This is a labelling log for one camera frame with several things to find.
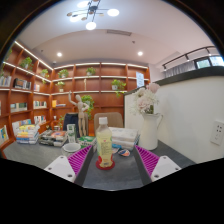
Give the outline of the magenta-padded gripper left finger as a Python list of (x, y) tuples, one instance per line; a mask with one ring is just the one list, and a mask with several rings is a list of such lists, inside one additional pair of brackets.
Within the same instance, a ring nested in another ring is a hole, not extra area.
[(68, 157), (61, 155), (50, 163), (45, 171), (82, 186), (93, 154), (93, 147), (87, 146)]

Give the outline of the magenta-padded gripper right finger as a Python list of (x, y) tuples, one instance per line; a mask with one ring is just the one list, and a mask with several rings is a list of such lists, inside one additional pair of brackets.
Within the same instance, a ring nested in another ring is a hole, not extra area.
[(144, 185), (180, 170), (180, 167), (168, 156), (163, 155), (159, 157), (140, 146), (134, 146), (133, 154)]

